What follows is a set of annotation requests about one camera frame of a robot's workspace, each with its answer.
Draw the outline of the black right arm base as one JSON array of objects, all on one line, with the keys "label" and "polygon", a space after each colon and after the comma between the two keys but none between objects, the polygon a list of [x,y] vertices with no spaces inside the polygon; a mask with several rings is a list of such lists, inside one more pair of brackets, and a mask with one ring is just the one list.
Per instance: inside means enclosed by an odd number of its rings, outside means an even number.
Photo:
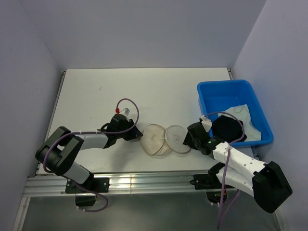
[{"label": "black right arm base", "polygon": [[205,190],[206,197],[211,205],[219,205],[220,197],[223,195],[223,202],[226,202],[228,195],[227,189],[232,186],[225,186],[223,193],[221,192],[221,182],[214,174],[195,174],[193,179],[189,182],[194,186],[195,190]]}]

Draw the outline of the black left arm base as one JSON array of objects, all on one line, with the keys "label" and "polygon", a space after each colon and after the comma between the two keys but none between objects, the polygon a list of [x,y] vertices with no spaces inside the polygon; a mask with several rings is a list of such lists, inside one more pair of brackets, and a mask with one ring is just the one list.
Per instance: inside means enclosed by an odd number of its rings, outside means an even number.
[{"label": "black left arm base", "polygon": [[[109,205],[108,198],[102,193],[107,193],[109,190],[109,178],[90,177],[83,184],[79,184],[72,179],[67,178],[65,193],[66,194],[81,194],[90,193],[92,196],[75,196],[75,204],[78,209],[84,209],[86,212],[97,212],[104,210]],[[105,204],[100,209],[89,209],[94,206],[98,199],[103,199]]]}]

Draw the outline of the white mesh laundry bag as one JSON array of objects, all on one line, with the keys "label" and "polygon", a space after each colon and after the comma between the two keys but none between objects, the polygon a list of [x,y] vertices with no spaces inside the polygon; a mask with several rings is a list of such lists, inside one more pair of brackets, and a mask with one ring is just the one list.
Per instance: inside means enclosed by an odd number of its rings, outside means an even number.
[{"label": "white mesh laundry bag", "polygon": [[142,132],[140,143],[150,156],[164,156],[171,152],[186,154],[191,148],[184,143],[187,131],[179,125],[164,128],[158,124],[149,124]]}]

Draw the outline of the black bra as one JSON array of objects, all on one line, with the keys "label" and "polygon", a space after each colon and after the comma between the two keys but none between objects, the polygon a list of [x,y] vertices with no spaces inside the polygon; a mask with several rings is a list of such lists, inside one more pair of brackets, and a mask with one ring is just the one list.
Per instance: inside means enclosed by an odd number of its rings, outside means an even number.
[{"label": "black bra", "polygon": [[240,124],[234,118],[225,115],[219,116],[212,123],[211,129],[214,136],[218,136],[227,142],[237,140],[243,134]]}]

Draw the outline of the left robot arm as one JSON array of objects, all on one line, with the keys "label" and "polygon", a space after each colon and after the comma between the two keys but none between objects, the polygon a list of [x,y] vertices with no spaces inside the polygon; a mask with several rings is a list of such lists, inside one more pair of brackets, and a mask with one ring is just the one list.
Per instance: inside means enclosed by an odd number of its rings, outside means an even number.
[{"label": "left robot arm", "polygon": [[130,141],[142,136],[132,119],[115,114],[109,123],[95,132],[72,132],[63,126],[57,128],[39,147],[35,158],[51,173],[70,179],[82,192],[89,192],[95,184],[94,175],[75,161],[79,151],[107,149],[118,139]]}]

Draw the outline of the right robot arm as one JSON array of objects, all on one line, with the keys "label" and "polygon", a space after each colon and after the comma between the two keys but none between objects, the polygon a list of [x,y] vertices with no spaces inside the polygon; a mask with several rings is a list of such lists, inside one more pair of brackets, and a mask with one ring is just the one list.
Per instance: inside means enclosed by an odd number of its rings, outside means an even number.
[{"label": "right robot arm", "polygon": [[222,138],[210,137],[201,122],[187,128],[184,144],[212,157],[218,163],[206,174],[196,174],[190,184],[197,190],[218,189],[222,185],[252,196],[266,212],[273,213],[293,193],[281,167],[251,158],[231,147]]}]

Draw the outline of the pale green bra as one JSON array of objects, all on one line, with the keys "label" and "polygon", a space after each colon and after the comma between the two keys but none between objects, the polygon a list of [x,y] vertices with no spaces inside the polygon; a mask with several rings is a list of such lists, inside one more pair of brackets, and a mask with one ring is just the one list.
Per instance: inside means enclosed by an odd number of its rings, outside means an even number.
[{"label": "pale green bra", "polygon": [[261,132],[253,126],[247,104],[230,107],[229,109],[225,110],[225,112],[235,116],[238,120],[243,122],[246,135],[244,141],[261,140]]}]

